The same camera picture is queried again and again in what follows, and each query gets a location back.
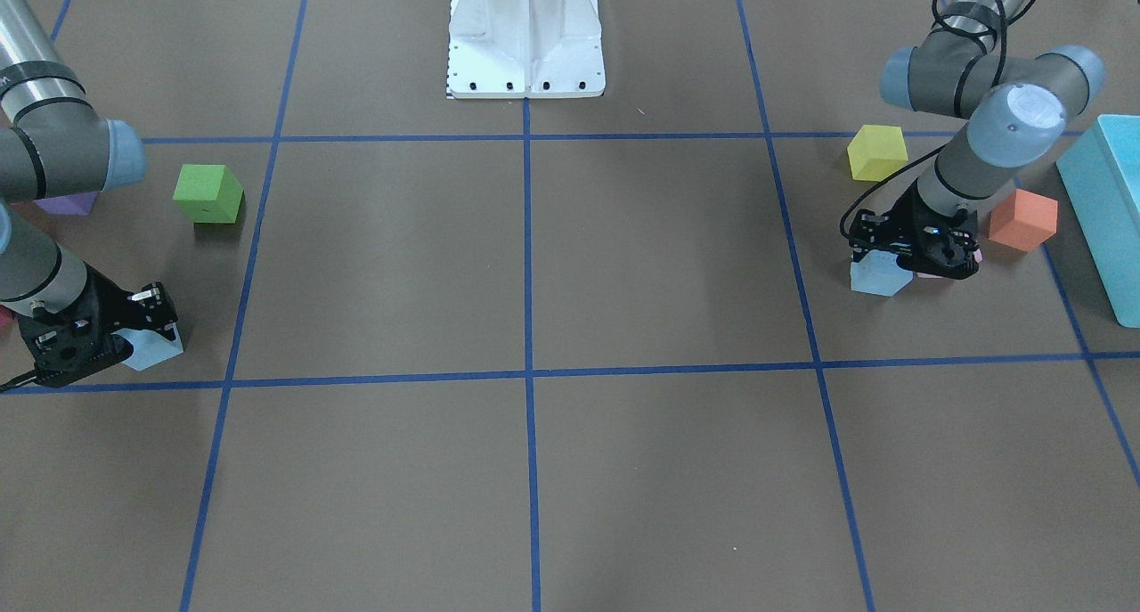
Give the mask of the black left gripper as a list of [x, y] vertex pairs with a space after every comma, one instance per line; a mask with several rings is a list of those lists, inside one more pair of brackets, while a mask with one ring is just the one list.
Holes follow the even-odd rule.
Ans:
[[907, 239], [907, 250], [897, 255], [901, 267], [956, 281], [980, 271], [976, 259], [980, 251], [980, 218], [976, 210], [956, 209], [948, 217], [938, 214], [912, 183], [897, 201], [895, 218]]

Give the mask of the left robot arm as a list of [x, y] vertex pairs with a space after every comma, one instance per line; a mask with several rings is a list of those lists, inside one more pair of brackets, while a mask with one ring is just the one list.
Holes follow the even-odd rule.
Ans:
[[1058, 141], [1106, 84], [1090, 48], [1062, 44], [1034, 59], [1008, 52], [1008, 33], [1037, 0], [933, 0], [923, 43], [883, 67], [885, 101], [961, 119], [964, 127], [880, 217], [860, 210], [852, 259], [888, 252], [912, 274], [963, 280], [978, 271], [982, 203]]

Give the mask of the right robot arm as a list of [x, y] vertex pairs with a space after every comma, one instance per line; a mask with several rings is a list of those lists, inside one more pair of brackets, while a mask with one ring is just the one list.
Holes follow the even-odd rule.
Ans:
[[142, 181], [142, 141], [127, 122], [103, 119], [78, 75], [54, 51], [26, 0], [3, 7], [3, 255], [1, 296], [16, 315], [34, 367], [3, 390], [62, 387], [123, 362], [127, 331], [155, 327], [153, 296], [119, 288], [13, 211], [13, 202], [109, 191]]

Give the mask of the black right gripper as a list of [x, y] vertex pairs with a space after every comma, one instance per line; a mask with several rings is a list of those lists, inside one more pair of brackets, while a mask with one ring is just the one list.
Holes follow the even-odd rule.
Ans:
[[117, 331], [135, 315], [130, 292], [90, 268], [78, 300], [52, 313], [34, 308], [18, 316], [18, 332], [32, 356], [32, 370], [16, 386], [65, 387], [129, 359], [135, 348]]

